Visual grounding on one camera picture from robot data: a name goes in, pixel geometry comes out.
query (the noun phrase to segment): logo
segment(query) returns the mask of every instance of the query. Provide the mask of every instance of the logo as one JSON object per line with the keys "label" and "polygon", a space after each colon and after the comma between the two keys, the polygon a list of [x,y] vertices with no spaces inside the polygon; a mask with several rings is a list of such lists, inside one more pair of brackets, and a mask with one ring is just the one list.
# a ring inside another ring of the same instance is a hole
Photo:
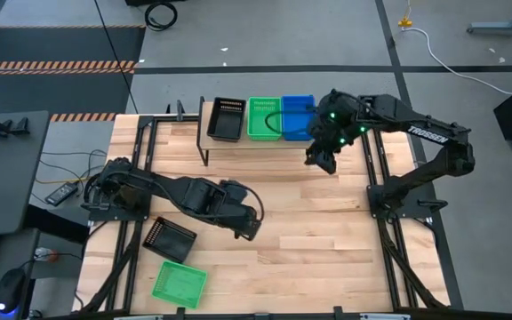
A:
{"label": "logo", "polygon": [[449,139],[448,138],[445,138],[439,134],[435,134],[435,133],[432,133],[432,132],[428,132],[424,129],[421,129],[421,128],[417,128],[413,125],[410,126],[410,128],[408,129],[408,133],[411,133],[411,134],[416,134],[417,136],[420,136],[422,138],[426,138],[428,140],[432,140],[432,141],[435,141],[437,143],[445,143],[446,141],[448,141]]}

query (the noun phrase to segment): green plastic basket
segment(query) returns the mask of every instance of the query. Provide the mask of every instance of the green plastic basket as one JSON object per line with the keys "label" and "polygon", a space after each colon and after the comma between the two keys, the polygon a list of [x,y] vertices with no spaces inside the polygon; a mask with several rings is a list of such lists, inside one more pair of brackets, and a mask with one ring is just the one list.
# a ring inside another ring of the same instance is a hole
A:
{"label": "green plastic basket", "polygon": [[187,308],[199,305],[206,271],[165,261],[157,275],[152,295]]}
{"label": "green plastic basket", "polygon": [[[278,97],[251,97],[248,99],[248,136],[252,140],[278,140],[282,133],[271,131],[264,120],[272,112],[282,111],[282,100]],[[282,115],[271,116],[270,126],[282,131]]]}

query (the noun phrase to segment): floor mat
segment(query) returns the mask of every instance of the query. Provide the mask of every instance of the floor mat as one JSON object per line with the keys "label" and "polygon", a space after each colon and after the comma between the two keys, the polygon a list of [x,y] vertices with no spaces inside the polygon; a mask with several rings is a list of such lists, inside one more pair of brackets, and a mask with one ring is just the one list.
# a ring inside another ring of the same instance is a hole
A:
{"label": "floor mat", "polygon": [[[120,60],[138,60],[142,27],[108,27]],[[114,60],[102,26],[0,28],[0,61]]]}
{"label": "floor mat", "polygon": [[[131,83],[132,75],[126,77]],[[124,113],[127,100],[121,73],[0,75],[0,113]]]}

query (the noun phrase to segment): yellow connector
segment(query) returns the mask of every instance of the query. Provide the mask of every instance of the yellow connector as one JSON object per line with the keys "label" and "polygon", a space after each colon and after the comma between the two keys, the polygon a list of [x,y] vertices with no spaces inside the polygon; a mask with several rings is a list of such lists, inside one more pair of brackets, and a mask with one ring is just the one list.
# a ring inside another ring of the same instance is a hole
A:
{"label": "yellow connector", "polygon": [[411,27],[412,21],[408,20],[406,18],[402,18],[400,21],[398,21],[398,27]]}

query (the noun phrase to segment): basket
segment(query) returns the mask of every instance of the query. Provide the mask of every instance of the basket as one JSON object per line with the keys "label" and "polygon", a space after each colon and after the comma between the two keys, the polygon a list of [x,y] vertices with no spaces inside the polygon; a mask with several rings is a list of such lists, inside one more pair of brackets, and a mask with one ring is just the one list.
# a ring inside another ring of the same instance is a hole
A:
{"label": "basket", "polygon": [[286,140],[311,140],[307,128],[314,112],[309,106],[315,106],[313,95],[287,95],[282,97],[282,125]]}
{"label": "basket", "polygon": [[237,142],[242,133],[246,100],[215,98],[206,134],[220,141]]}
{"label": "basket", "polygon": [[[274,141],[280,139],[282,133],[270,130],[264,120],[272,112],[282,110],[282,101],[277,97],[251,97],[248,99],[248,136],[252,140]],[[282,131],[282,115],[272,116],[268,123],[272,128]]]}
{"label": "basket", "polygon": [[182,263],[193,247],[195,239],[195,232],[157,217],[143,241],[143,247],[169,260]]}
{"label": "basket", "polygon": [[197,308],[206,277],[206,271],[165,261],[151,295],[183,307]]}

